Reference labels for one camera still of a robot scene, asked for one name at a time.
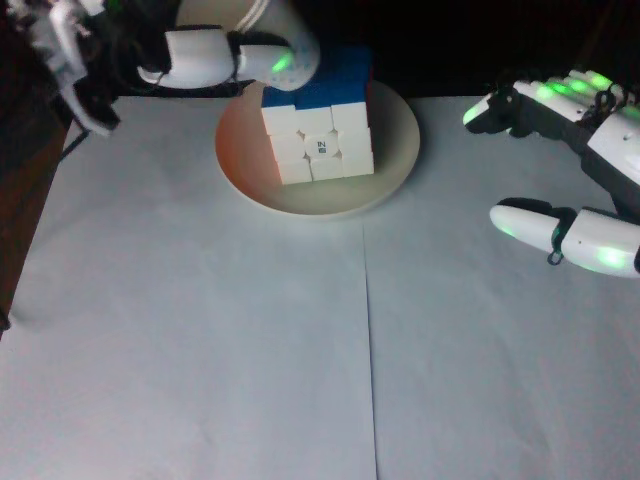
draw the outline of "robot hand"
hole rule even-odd
[[[640,278],[640,110],[635,95],[595,72],[516,82],[483,98],[463,118],[472,133],[532,132],[562,140],[582,170],[611,195],[618,215],[507,199],[491,210],[503,232],[583,268]]]
[[[183,0],[180,8],[198,1]],[[107,92],[114,76],[121,79],[123,43],[135,46],[137,72],[152,86],[193,89],[230,80],[260,80],[281,90],[305,85],[320,63],[320,50],[285,1],[257,0],[231,32],[213,25],[141,28],[144,15],[137,2],[126,0],[9,0],[8,13],[78,123],[108,136],[119,123]],[[156,35],[161,29],[166,31]]]

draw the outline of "table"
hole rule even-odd
[[[59,169],[18,287],[0,476],[638,478],[637,284],[488,217],[610,200],[561,143],[467,134],[475,101],[412,100],[406,186],[313,223],[222,178],[225,100],[121,99],[116,136]]]

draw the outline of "white table surface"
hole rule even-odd
[[[54,181],[0,344],[0,478],[640,478],[639,285],[488,217],[611,202],[561,143],[467,134],[474,100],[411,101],[407,185],[314,223],[222,178],[226,101],[121,99]]]

